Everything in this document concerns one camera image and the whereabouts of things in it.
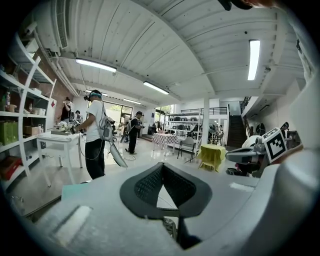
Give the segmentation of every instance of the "white shelf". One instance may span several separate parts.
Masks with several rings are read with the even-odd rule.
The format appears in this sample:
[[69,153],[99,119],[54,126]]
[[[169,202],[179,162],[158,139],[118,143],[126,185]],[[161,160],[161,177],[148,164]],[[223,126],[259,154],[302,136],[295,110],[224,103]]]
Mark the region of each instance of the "white shelf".
[[[19,113],[16,112],[7,112],[7,111],[0,111],[0,117],[18,117]],[[40,114],[23,114],[24,118],[47,118],[46,115]]]
[[19,87],[21,89],[25,88],[25,86],[22,83],[19,83],[16,79],[12,78],[2,70],[0,70],[0,83],[3,86],[7,86],[7,87]]
[[43,99],[43,100],[49,101],[48,97],[43,96],[42,94],[35,93],[35,91],[31,90],[30,88],[28,88],[27,92],[28,92],[28,94],[26,96],[29,98],[38,98],[38,99]]
[[47,118],[46,115],[41,114],[23,114],[24,118]]
[[9,150],[13,147],[16,147],[19,145],[19,141],[16,141],[16,142],[13,142],[13,143],[10,143],[8,145],[5,145],[5,146],[0,146],[0,153],[6,151],[6,150]]
[[32,156],[32,158],[28,159],[26,162],[29,165],[31,165],[34,161],[36,161],[37,159],[39,159],[39,153],[37,149],[33,149],[30,151],[26,151],[25,155],[28,156]]
[[25,143],[25,142],[29,142],[29,141],[32,141],[32,140],[34,140],[34,139],[36,139],[36,135],[32,135],[32,136],[30,136],[30,137],[28,137],[28,138],[24,138],[23,139],[23,142]]
[[[35,64],[35,61],[32,59],[31,55],[27,52],[26,48],[24,47],[17,33],[14,35],[10,49],[8,51],[8,55],[10,56],[10,58],[14,60],[14,62],[16,62],[17,64],[21,64],[21,68],[28,74],[30,73],[33,65]],[[36,68],[33,78],[39,83],[52,84],[52,85],[55,84],[43,72],[43,70],[40,67]]]
[[19,165],[19,167],[14,171],[14,173],[12,174],[9,180],[2,181],[3,189],[6,190],[11,185],[11,183],[24,171],[25,171],[25,167]]
[[191,130],[178,130],[178,129],[166,129],[167,131],[178,131],[178,132],[187,132],[187,133],[202,133],[202,131],[191,131]]
[[7,112],[7,111],[0,111],[0,117],[18,117],[19,113],[16,112]]
[[167,121],[168,123],[177,123],[177,124],[198,124],[199,121]]
[[190,113],[174,113],[168,114],[168,117],[187,117],[187,116],[199,116],[199,112],[190,112]]

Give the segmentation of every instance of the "metal rack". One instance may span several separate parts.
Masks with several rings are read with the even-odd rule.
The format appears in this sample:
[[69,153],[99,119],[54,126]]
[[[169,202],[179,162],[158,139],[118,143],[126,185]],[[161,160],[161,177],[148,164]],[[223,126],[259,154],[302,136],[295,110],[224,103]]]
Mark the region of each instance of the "metal rack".
[[168,118],[170,119],[170,117],[191,117],[191,116],[197,116],[197,121],[167,121],[168,125],[170,126],[170,128],[166,128],[166,131],[175,131],[175,132],[182,132],[183,135],[185,135],[184,133],[190,133],[190,130],[180,130],[180,129],[173,129],[172,128],[172,124],[197,124],[198,125],[198,130],[194,131],[194,133],[197,133],[196,135],[196,148],[199,147],[199,145],[201,144],[201,140],[199,139],[200,134],[202,133],[202,131],[200,131],[200,125],[202,125],[202,112],[199,109],[198,112],[190,112],[190,113],[172,113],[172,114],[168,114]]
[[[0,111],[0,116],[5,117],[17,117],[18,118],[18,141],[15,141],[11,144],[0,147],[0,153],[10,150],[14,147],[19,146],[20,155],[22,160],[22,166],[19,166],[17,170],[13,173],[10,180],[3,180],[2,186],[6,190],[10,184],[23,172],[26,175],[30,176],[29,165],[31,165],[39,155],[36,153],[32,153],[32,158],[26,158],[25,144],[31,140],[34,140],[36,136],[30,136],[28,138],[23,137],[23,121],[24,118],[42,118],[45,119],[45,123],[47,123],[47,114],[48,109],[50,107],[50,100],[52,97],[52,93],[56,84],[56,79],[52,81],[41,68],[39,67],[39,63],[41,61],[40,57],[37,57],[36,60],[33,60],[31,55],[27,52],[26,48],[22,44],[19,36],[16,34],[13,38],[12,45],[8,51],[8,56],[12,59],[12,61],[17,65],[17,67],[23,70],[27,74],[27,79],[25,84],[20,83],[15,80],[10,75],[0,70],[0,84],[1,86],[10,88],[12,91],[15,91],[20,94],[20,105],[19,112],[6,112]],[[38,83],[51,84],[51,92],[49,97],[45,97],[41,94],[37,94],[33,90],[29,88],[31,80],[36,80]],[[41,104],[46,104],[46,115],[36,115],[36,114],[27,114],[24,113],[26,98],[33,98],[41,102]]]

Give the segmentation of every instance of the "tiled floor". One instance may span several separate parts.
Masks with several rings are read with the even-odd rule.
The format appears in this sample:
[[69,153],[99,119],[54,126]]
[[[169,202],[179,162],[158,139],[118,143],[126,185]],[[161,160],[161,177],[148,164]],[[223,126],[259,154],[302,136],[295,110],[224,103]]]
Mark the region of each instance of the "tiled floor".
[[[136,152],[137,155],[134,157],[129,155],[125,151],[125,147],[128,147],[128,144],[116,144],[119,152],[123,155],[128,167],[137,167],[143,166],[149,163],[158,163],[158,162],[167,162],[170,164],[184,164],[187,160],[190,159],[190,154],[183,153],[183,158],[177,159],[178,151],[175,151],[175,154],[172,155],[172,149],[170,148],[169,154],[164,156],[166,149],[161,149],[160,146],[155,147],[152,142],[146,141],[144,139],[137,140]],[[84,138],[81,139],[81,148],[82,152],[85,150]],[[108,146],[104,150],[104,159],[105,159],[105,173],[106,175],[115,175],[118,172],[125,172],[127,169],[118,166],[111,154],[107,155]],[[83,168],[80,168],[78,150],[77,147],[74,147],[70,152],[71,156],[71,165],[72,165],[72,174],[76,183],[81,183],[87,180],[90,180],[90,176],[87,172],[85,165],[85,158],[82,156]],[[48,187],[45,181],[45,178],[41,172],[41,165],[39,161],[34,163],[34,166],[31,168],[30,178],[26,177],[25,174],[21,174],[7,189],[7,193],[14,196],[23,197],[24,203],[24,214],[28,214],[37,208],[45,205],[51,200],[61,195],[62,187],[64,185],[70,185],[71,181],[68,175],[67,168],[60,167],[58,159],[47,157],[44,159],[46,164],[45,171],[48,173],[49,179],[51,181],[51,187]],[[192,163],[185,163],[187,166],[191,166],[195,169],[198,168],[199,163],[194,161]],[[225,160],[219,167],[219,173],[212,172],[212,175],[226,175],[226,168],[234,167],[234,163]],[[160,207],[170,208],[170,205],[174,206],[171,198],[168,193],[163,189],[159,194]]]

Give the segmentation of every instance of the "white ceiling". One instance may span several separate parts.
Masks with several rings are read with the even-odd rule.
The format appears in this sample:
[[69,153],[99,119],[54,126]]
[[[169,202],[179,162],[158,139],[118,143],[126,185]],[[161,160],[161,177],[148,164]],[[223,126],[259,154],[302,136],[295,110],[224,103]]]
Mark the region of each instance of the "white ceiling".
[[[58,63],[82,91],[98,88],[154,107],[204,95],[282,94],[303,75],[294,31],[276,9],[225,11],[218,0],[71,0],[66,16],[68,47]],[[46,33],[39,29],[44,45]],[[256,78],[248,81],[252,39],[261,40],[261,54]],[[80,66],[75,57],[119,72]],[[145,80],[170,94],[144,86]]]

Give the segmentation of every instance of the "yellow cloth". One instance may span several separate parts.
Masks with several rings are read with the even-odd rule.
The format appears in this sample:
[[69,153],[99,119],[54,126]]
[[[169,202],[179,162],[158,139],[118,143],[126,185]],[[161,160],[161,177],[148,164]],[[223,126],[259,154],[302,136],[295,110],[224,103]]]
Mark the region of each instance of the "yellow cloth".
[[226,158],[226,149],[223,146],[204,144],[201,145],[198,159],[201,159],[201,167],[210,166],[213,167],[216,172],[218,172],[219,166],[222,161]]

